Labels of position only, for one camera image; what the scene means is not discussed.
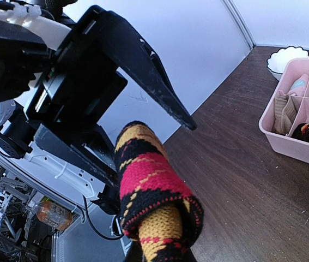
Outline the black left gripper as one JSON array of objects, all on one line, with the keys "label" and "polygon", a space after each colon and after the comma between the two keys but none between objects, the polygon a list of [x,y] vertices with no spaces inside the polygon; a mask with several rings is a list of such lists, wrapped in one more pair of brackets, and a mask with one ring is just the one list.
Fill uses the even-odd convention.
[{"label": "black left gripper", "polygon": [[14,104],[0,128],[6,153],[30,153],[30,142],[118,187],[114,147],[98,120],[127,85],[121,68],[178,123],[197,124],[176,95],[160,57],[122,16],[87,9],[56,51],[37,34],[0,21],[0,102],[13,102],[36,81],[26,108]]}]

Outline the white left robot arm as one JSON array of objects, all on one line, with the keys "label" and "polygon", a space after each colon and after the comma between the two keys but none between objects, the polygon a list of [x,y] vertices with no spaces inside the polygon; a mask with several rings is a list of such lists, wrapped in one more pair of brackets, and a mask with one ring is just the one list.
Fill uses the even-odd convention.
[{"label": "white left robot arm", "polygon": [[196,123],[159,56],[123,17],[67,1],[0,1],[0,153],[27,162],[107,213],[119,208],[114,148],[98,121],[132,78],[187,128]]}]

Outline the black red argyle sock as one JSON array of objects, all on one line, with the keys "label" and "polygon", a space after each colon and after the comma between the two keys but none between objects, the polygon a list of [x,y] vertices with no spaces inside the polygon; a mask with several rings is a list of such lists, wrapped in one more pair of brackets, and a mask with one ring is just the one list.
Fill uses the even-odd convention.
[{"label": "black red argyle sock", "polygon": [[121,229],[132,243],[125,261],[196,261],[203,229],[200,201],[169,163],[155,133],[128,123],[117,137]]}]

